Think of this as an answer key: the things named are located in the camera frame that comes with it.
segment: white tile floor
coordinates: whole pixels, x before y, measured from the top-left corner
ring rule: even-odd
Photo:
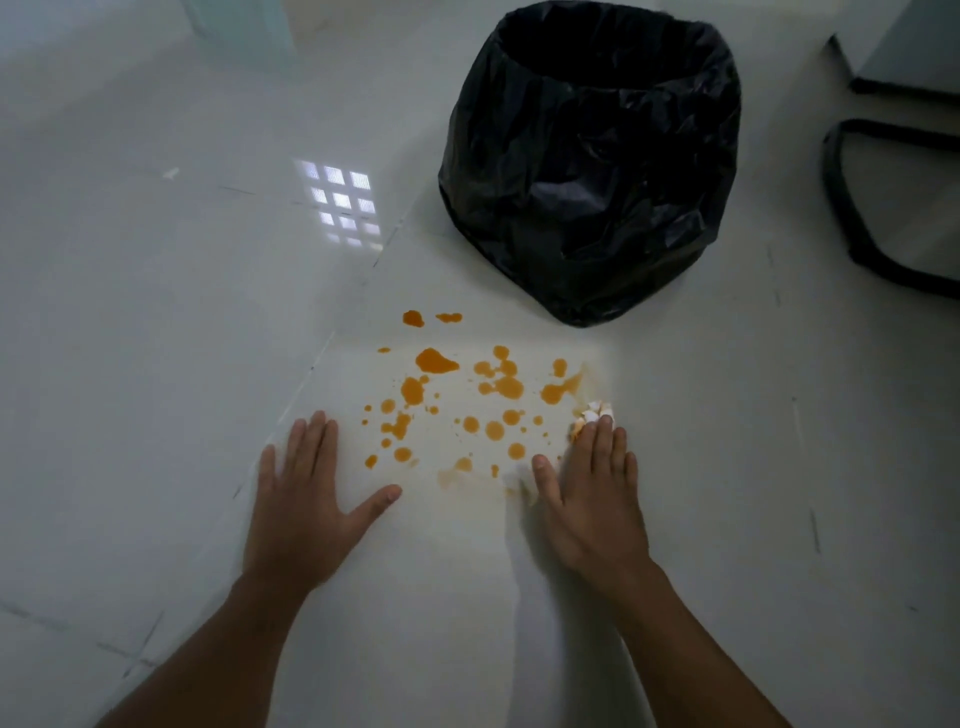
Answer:
[[[304,610],[276,724],[636,722],[609,626],[503,492],[523,469],[452,423],[505,408],[467,382],[502,344],[551,433],[514,432],[528,451],[559,452],[569,419],[537,398],[550,362],[588,366],[634,438],[656,555],[798,726],[952,725],[960,308],[849,262],[817,164],[841,118],[960,116],[847,93],[822,51],[836,5],[660,4],[733,48],[740,172],[696,266],[588,331],[487,265],[436,190],[504,0],[384,4],[284,76],[185,44],[0,140],[0,715],[75,724],[162,660],[235,574],[260,447],[322,406],[344,501],[406,495]],[[366,174],[380,235],[325,226],[297,159]],[[416,413],[411,469],[361,420],[428,345],[467,366],[428,385],[441,411]],[[441,488],[468,452],[474,473]]]

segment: black garbage bag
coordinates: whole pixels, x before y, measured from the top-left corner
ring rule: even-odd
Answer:
[[[457,229],[561,321],[610,321],[716,239],[740,81],[707,23],[591,2],[510,12],[450,115]]]

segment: right hand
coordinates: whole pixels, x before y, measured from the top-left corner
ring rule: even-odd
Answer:
[[[535,456],[533,471],[547,538],[560,560],[610,601],[628,600],[653,562],[626,430],[613,431],[606,415],[586,425],[571,449],[563,487],[549,458]]]

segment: orange liquid spill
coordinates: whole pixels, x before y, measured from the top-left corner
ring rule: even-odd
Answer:
[[[460,365],[455,361],[447,359],[436,349],[424,349],[417,355],[417,366],[421,372],[429,372],[432,375],[445,375],[447,372],[456,372]]]
[[[423,317],[419,311],[407,311],[403,314],[403,323],[408,327],[423,328]]]

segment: smeared stain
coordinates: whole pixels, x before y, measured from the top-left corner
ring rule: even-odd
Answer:
[[[584,372],[581,370],[570,379],[565,379],[563,384],[547,384],[540,391],[540,398],[547,404],[559,404],[565,394],[576,396],[580,389],[580,380],[584,378]]]
[[[403,323],[408,327],[423,328],[423,317],[419,311],[407,311],[403,314]]]
[[[380,431],[384,434],[392,434],[398,440],[402,440],[407,436],[407,427],[410,425],[411,420],[413,420],[413,418],[406,412],[397,412],[396,422],[392,425],[390,423],[384,423],[380,426]]]
[[[487,423],[487,437],[491,440],[502,440],[503,439],[503,425],[499,422],[490,421]]]
[[[422,372],[429,372],[432,375],[444,375],[447,372],[456,372],[460,365],[455,361],[447,359],[436,349],[428,348],[417,354],[417,366]]]
[[[403,401],[407,406],[413,404],[423,404],[423,384],[412,376],[408,376],[400,385],[400,394],[403,395]]]

